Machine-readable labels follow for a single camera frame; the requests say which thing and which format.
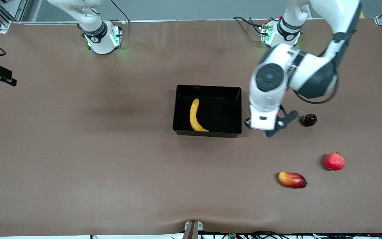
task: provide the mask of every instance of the banana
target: banana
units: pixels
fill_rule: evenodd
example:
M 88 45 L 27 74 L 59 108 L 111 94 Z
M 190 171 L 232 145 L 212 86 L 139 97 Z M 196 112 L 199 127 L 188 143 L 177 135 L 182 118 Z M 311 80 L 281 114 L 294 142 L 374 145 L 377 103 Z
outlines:
M 202 132 L 208 132 L 207 129 L 204 129 L 197 121 L 197 109 L 198 105 L 200 104 L 200 100 L 197 98 L 192 102 L 191 109 L 190 109 L 190 123 L 191 127 L 195 131 L 202 131 Z

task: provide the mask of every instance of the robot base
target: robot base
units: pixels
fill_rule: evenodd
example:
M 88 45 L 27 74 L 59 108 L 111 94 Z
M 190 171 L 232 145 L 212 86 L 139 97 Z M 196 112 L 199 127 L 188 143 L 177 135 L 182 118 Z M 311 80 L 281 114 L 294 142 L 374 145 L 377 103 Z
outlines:
M 101 39 L 100 43 L 94 43 L 85 37 L 88 41 L 89 50 L 98 54 L 108 54 L 113 50 L 120 50 L 122 41 L 123 30 L 119 30 L 119 26 L 114 25 L 109 21 L 104 21 L 104 23 L 107 25 L 108 31 L 103 39 Z
M 276 135 L 279 131 L 285 129 L 287 125 L 295 121 L 298 118 L 297 111 L 290 111 L 289 113 L 284 112 L 284 117 L 276 117 L 275 128 L 273 130 L 267 130 L 264 132 L 264 136 L 270 138 Z M 251 129 L 250 127 L 250 118 L 244 121 L 244 124 Z
M 260 35 L 260 39 L 262 41 L 262 46 L 268 45 L 270 47 L 274 47 L 276 45 L 279 45 L 281 43 L 290 45 L 290 46 L 295 46 L 298 42 L 298 38 L 300 36 L 300 33 L 291 41 L 286 41 L 284 40 L 284 37 L 281 36 L 278 31 L 275 31 L 277 28 L 277 24 L 279 21 L 270 21 L 261 27 L 259 27 L 259 30 L 261 33 L 266 33 L 268 34 L 267 36 L 265 35 Z

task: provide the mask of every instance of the brown tabletop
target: brown tabletop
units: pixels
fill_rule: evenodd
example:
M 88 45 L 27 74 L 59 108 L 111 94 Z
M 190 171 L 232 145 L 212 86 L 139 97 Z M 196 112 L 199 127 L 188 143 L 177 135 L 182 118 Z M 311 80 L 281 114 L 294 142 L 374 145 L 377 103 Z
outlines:
M 323 20 L 299 47 L 320 53 Z M 120 51 L 87 50 L 75 25 L 12 24 L 0 35 L 0 236 L 206 231 L 382 232 L 382 27 L 360 20 L 339 69 L 336 97 L 310 105 L 288 92 L 287 110 L 318 115 L 271 139 L 243 128 L 235 139 L 178 136 L 178 84 L 248 84 L 266 51 L 234 21 L 132 24 Z M 341 171 L 323 154 L 340 152 Z M 276 174 L 298 172 L 304 189 Z

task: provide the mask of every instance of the black plastic bin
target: black plastic bin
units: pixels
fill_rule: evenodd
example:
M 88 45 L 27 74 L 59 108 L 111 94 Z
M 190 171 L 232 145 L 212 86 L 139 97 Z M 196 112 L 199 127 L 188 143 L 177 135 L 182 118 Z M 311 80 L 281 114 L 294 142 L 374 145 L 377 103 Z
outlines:
M 190 109 L 196 98 L 200 100 L 197 120 L 209 132 L 191 127 Z M 179 135 L 237 137 L 242 132 L 241 88 L 178 85 L 173 130 Z

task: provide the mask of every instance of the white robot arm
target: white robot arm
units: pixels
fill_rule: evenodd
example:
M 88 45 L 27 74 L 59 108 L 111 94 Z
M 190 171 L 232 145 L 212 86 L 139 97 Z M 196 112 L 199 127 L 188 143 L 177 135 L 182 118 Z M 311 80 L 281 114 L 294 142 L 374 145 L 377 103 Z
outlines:
M 78 23 L 89 47 L 98 54 L 107 54 L 120 48 L 122 32 L 109 21 L 103 21 L 94 8 L 101 6 L 102 0 L 47 0 L 62 9 Z
M 246 124 L 260 130 L 280 130 L 287 121 L 277 116 L 288 88 L 306 98 L 327 94 L 338 82 L 341 62 L 361 12 L 359 0 L 285 0 L 287 9 L 272 30 L 285 43 L 273 46 L 253 71 L 250 80 L 250 114 Z M 331 26 L 332 39 L 323 57 L 292 47 L 307 18 L 310 4 Z

